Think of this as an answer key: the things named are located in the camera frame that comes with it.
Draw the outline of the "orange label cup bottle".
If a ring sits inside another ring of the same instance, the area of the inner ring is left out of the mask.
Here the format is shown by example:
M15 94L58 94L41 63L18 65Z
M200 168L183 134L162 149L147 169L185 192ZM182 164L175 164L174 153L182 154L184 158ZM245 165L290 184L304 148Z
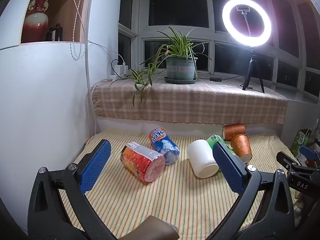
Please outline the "orange label cup bottle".
M161 153L134 141L124 146L120 160L126 168L146 183L157 179L165 167L165 158Z

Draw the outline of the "orange paper cup front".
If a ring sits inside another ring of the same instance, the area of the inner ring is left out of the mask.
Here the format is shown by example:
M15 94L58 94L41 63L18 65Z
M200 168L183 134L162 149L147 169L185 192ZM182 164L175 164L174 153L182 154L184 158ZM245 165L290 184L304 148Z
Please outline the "orange paper cup front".
M246 134L236 135L231 140L231 147L236 155L246 164L252 159L252 150Z

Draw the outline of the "orange gold cup back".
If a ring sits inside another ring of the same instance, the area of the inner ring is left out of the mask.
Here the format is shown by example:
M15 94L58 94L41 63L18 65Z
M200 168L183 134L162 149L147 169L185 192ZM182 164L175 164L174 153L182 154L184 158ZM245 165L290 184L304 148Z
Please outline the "orange gold cup back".
M226 141L231 141L239 134L245 134L244 124L226 125L222 129L222 137Z

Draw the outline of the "white plastic cup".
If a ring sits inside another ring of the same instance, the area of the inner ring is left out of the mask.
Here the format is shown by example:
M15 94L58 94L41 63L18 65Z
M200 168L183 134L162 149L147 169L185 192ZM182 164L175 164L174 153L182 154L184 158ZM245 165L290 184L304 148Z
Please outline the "white plastic cup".
M201 179L215 175L219 166L213 157L213 150L204 139L193 141L187 147L187 156L195 176Z

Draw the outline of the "green white paper bag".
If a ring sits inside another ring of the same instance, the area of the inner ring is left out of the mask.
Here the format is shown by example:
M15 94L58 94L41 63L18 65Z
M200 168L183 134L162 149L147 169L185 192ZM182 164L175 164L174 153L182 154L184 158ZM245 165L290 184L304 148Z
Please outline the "green white paper bag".
M310 128L300 129L298 131L290 148L290 151L294 157L296 157L299 154L300 146L310 146L314 142L312 134L313 130Z

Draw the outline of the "striped yellow bed sheet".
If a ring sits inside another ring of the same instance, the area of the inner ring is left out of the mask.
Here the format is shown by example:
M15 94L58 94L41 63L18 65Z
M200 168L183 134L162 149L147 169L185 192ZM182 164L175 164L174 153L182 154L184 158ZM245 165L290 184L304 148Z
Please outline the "striped yellow bed sheet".
M181 239L205 239L237 199L221 173L206 179L195 176L186 154L195 137L173 137L180 157L151 183L141 181L120 160L128 142L150 147L146 135L105 131L89 139L83 152L91 152L103 139L111 143L111 156L86 197L116 237L152 215L176 226Z

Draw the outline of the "green tea bottle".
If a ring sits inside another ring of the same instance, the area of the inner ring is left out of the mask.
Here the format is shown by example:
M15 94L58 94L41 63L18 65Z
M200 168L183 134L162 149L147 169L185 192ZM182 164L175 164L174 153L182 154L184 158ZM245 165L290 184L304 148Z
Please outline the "green tea bottle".
M225 145L228 150L233 154L233 155L236 155L236 153L226 144L226 142L217 134L213 134L211 135L208 139L207 139L207 142L209 144L209 146L211 147L211 149L213 149L214 145L219 142L223 145Z

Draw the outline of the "brown rounded object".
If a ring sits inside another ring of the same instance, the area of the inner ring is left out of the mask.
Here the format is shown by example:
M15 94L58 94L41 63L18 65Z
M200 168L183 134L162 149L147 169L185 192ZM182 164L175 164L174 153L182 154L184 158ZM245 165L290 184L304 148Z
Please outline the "brown rounded object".
M157 217L149 216L122 240L176 240L179 239L178 229Z

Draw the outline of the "plaid beige cloth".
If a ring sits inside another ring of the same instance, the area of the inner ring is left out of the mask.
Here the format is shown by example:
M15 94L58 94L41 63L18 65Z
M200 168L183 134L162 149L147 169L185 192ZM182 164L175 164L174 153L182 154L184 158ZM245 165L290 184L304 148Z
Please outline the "plaid beige cloth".
M99 117L186 124L283 124L287 98L252 83L243 90L241 78L213 82L199 79L178 85L162 75L139 93L131 80L102 81L92 95Z

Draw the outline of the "blue orange label bottle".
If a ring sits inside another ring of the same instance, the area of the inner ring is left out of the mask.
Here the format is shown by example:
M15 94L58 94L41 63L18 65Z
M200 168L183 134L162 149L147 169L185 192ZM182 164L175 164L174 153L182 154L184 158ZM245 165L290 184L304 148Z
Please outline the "blue orange label bottle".
M180 149L163 128L158 127L153 129L149 134L149 140L154 150L163 155L166 165L171 165L178 161Z

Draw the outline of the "white power strip chargers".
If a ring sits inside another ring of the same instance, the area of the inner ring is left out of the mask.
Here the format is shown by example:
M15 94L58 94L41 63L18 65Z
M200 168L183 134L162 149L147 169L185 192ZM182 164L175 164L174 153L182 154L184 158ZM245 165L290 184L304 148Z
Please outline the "white power strip chargers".
M128 75L129 75L129 67L128 67L128 65L114 64L114 63L118 63L118 60L114 59L111 62L112 73L111 73L111 75L108 76L107 79L109 81L116 81L116 80L119 80L119 79L127 78Z

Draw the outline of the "green potted spider plant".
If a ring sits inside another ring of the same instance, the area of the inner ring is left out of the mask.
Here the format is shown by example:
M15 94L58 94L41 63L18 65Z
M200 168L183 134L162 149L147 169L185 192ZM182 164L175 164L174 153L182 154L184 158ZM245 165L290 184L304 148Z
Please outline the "green potted spider plant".
M164 30L158 32L167 38L167 42L161 44L156 53L142 62L143 68L140 70L130 69L127 77L120 77L110 83L113 85L119 81L131 80L135 91L132 96L132 105L136 105L136 97L143 102L146 89L153 87L153 78L159 73L158 69L166 64L166 79L170 83L187 85L198 80L197 61L199 56L204 56L208 60L212 58L205 54L208 41L195 42L189 38L190 33L183 34L173 27L168 28L170 33Z

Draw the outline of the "dark small bottle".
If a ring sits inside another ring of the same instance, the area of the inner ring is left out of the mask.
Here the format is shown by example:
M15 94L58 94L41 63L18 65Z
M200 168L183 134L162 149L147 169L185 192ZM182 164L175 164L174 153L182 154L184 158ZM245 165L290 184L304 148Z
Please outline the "dark small bottle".
M57 23L54 28L49 28L46 33L46 41L62 41L63 27L60 23Z

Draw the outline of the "red white ceramic vase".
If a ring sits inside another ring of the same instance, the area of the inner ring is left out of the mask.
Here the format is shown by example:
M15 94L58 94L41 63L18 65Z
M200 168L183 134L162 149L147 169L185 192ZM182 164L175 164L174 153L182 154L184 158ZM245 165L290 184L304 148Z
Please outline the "red white ceramic vase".
M22 29L22 43L41 42L48 29L49 0L30 0Z

